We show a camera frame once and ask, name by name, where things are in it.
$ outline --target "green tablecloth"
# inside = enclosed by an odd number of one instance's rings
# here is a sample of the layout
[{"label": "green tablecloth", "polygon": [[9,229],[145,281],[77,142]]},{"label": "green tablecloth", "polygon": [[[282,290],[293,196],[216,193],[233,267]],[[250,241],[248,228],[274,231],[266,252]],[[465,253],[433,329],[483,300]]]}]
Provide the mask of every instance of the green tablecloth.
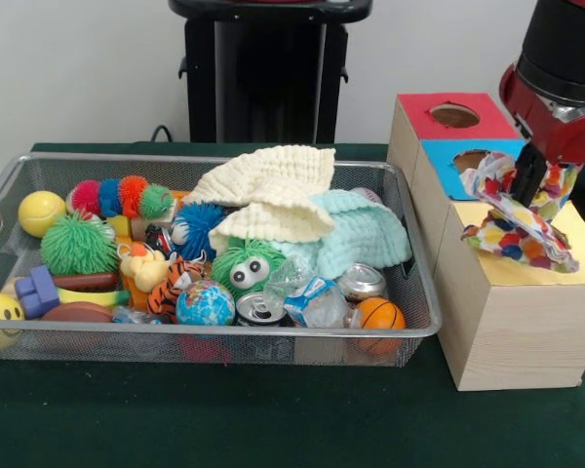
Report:
[{"label": "green tablecloth", "polygon": [[[338,146],[347,159],[385,151]],[[585,376],[576,389],[460,394],[435,338],[401,370],[0,362],[0,467],[55,465],[585,467]]]}]

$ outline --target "brown toy sausage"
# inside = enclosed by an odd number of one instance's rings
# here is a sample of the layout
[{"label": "brown toy sausage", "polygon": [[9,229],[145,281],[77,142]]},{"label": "brown toy sausage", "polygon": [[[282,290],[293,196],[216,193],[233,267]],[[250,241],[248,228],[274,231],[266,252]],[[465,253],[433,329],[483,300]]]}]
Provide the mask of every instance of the brown toy sausage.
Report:
[{"label": "brown toy sausage", "polygon": [[110,310],[92,302],[70,302],[55,307],[42,317],[50,322],[103,322],[112,320]]},{"label": "brown toy sausage", "polygon": [[108,271],[91,275],[54,276],[53,280],[57,288],[64,290],[103,291],[112,290],[119,280],[119,275],[114,271]]}]

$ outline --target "purple toy block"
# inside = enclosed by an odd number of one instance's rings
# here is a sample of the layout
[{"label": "purple toy block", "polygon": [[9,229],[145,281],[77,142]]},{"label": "purple toy block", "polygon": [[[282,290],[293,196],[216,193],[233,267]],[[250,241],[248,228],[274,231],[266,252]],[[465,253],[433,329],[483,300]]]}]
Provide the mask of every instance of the purple toy block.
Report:
[{"label": "purple toy block", "polygon": [[30,269],[30,276],[16,281],[16,295],[26,320],[43,317],[60,305],[57,288],[45,265]]}]

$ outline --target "orange basketball ball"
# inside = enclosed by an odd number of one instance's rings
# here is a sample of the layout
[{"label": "orange basketball ball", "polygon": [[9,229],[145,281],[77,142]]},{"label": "orange basketball ball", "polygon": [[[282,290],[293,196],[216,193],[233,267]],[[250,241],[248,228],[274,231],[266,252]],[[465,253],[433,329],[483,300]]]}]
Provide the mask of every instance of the orange basketball ball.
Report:
[{"label": "orange basketball ball", "polygon": [[[402,330],[406,319],[399,307],[383,297],[373,297],[361,302],[363,329]],[[358,347],[373,356],[394,353],[400,346],[400,338],[361,338]]]}]

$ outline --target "stuffed tiger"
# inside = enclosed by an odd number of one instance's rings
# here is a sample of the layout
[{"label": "stuffed tiger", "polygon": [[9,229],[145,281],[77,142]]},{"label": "stuffed tiger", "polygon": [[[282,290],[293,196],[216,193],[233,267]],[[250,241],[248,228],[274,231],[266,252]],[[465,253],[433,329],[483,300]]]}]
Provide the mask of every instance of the stuffed tiger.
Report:
[{"label": "stuffed tiger", "polygon": [[150,314],[164,315],[176,321],[177,298],[191,284],[206,278],[206,259],[185,261],[179,256],[170,266],[167,279],[155,287],[147,298],[147,311]]}]

